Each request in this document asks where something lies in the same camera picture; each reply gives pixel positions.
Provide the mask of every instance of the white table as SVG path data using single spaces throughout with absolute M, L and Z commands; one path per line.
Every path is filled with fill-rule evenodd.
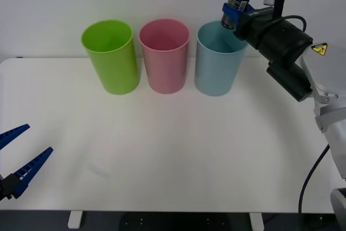
M 296 102 L 246 58 L 227 95 L 194 86 L 155 93 L 145 70 L 130 94 L 106 93 L 86 58 L 10 59 L 0 65 L 1 131 L 31 128 L 0 154 L 3 176 L 48 146 L 54 152 L 18 199 L 0 209 L 297 212 L 302 184 L 327 145 L 312 99 Z M 303 211 L 332 213 L 346 187 L 328 154 Z

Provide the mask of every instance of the table leg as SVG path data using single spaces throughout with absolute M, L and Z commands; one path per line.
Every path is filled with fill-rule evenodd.
M 70 229 L 78 229 L 81 226 L 83 211 L 72 210 L 69 218 L 68 227 Z
M 264 231 L 264 224 L 261 213 L 250 213 L 250 221 L 253 231 Z

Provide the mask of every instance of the green cup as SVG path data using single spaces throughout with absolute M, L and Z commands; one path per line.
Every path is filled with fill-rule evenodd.
M 89 54 L 106 91 L 126 94 L 139 84 L 132 30 L 119 20 L 104 20 L 89 26 L 82 34 Z

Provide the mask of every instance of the cup rim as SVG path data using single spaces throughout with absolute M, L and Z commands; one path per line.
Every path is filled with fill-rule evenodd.
M 210 52 L 213 52 L 214 54 L 230 55 L 230 54 L 237 54 L 237 53 L 243 51 L 243 50 L 248 46 L 248 43 L 246 43 L 245 46 L 244 46 L 242 49 L 240 49 L 239 51 L 234 51 L 234 52 L 218 52 L 218 51 L 213 51 L 213 50 L 209 49 L 208 47 L 206 47 L 206 46 L 199 40 L 198 33 L 199 33 L 200 29 L 201 29 L 202 27 L 204 27 L 206 24 L 215 23 L 215 22 L 220 22 L 220 23 L 221 23 L 221 20 L 214 20 L 214 21 L 205 23 L 205 24 L 203 24 L 203 25 L 199 28 L 199 30 L 198 30 L 198 32 L 197 32 L 197 42 L 198 42 L 203 48 L 205 48 L 206 50 L 208 50 L 208 51 L 210 51 Z
M 93 51 L 93 50 L 90 50 L 89 48 L 87 48 L 87 47 L 84 45 L 84 43 L 83 43 L 83 35 L 84 35 L 84 33 L 85 33 L 90 27 L 92 27 L 93 25 L 98 24 L 98 23 L 102 23 L 102 22 L 108 22 L 108 21 L 121 22 L 121 23 L 127 25 L 128 28 L 129 28 L 130 31 L 131 31 L 130 39 L 129 39 L 125 44 L 123 44 L 121 47 L 119 47 L 119 48 L 117 48 L 117 49 L 114 49 L 114 50 L 111 50 L 111 51 Z M 131 26 L 130 26 L 127 22 L 125 22 L 125 21 L 123 21 L 123 20 L 119 20 L 119 19 L 105 19 L 105 20 L 101 20 L 101 21 L 95 22 L 95 23 L 93 23 L 93 24 L 90 24 L 90 25 L 83 31 L 83 33 L 82 33 L 82 36 L 81 36 L 81 43 L 82 43 L 82 46 L 83 46 L 84 48 L 86 48 L 86 50 L 88 50 L 88 51 L 94 52 L 94 53 L 96 53 L 96 54 L 108 54 L 108 53 L 110 53 L 110 52 L 114 52 L 114 51 L 117 51 L 117 50 L 120 50 L 120 49 L 124 48 L 126 45 L 128 45 L 128 44 L 132 41 L 133 36 L 134 36 L 134 32 L 133 32 Z
M 178 23 L 182 24 L 182 25 L 187 29 L 187 31 L 188 31 L 188 39 L 186 40 L 186 42 L 185 42 L 184 44 L 182 44 L 181 46 L 179 46 L 178 48 L 171 49 L 171 50 L 156 50 L 156 49 L 150 48 L 150 47 L 148 47 L 147 45 L 145 45 L 145 44 L 142 42 L 141 38 L 140 38 L 140 35 L 141 35 L 141 32 L 142 32 L 143 28 L 144 28 L 146 25 L 150 24 L 150 23 L 153 23 L 153 22 L 156 22 L 156 21 L 160 21 L 160 20 L 171 20 L 171 21 L 175 21 L 175 22 L 178 22 Z M 186 24 L 184 24 L 183 22 L 181 22 L 181 21 L 179 21 L 179 20 L 177 20 L 177 19 L 173 19 L 173 18 L 160 18 L 160 19 L 155 19 L 155 20 L 152 20 L 152 21 L 150 21 L 150 22 L 147 22 L 145 25 L 143 25 L 142 28 L 140 29 L 139 33 L 138 33 L 138 40 L 139 40 L 139 42 L 141 43 L 142 46 L 144 46 L 145 48 L 147 48 L 147 49 L 149 49 L 149 50 L 156 51 L 156 52 L 170 52 L 170 51 L 179 50 L 179 49 L 185 47 L 185 46 L 189 43 L 189 41 L 190 41 L 190 30 L 189 30 L 189 28 L 186 26 Z

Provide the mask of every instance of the floor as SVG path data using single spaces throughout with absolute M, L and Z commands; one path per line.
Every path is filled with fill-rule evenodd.
M 67 231 L 70 212 L 0 211 L 1 231 Z M 297 214 L 262 214 L 265 231 L 300 229 Z M 333 215 L 304 215 L 305 230 L 340 231 Z M 246 213 L 84 212 L 81 231 L 231 230 L 251 231 Z

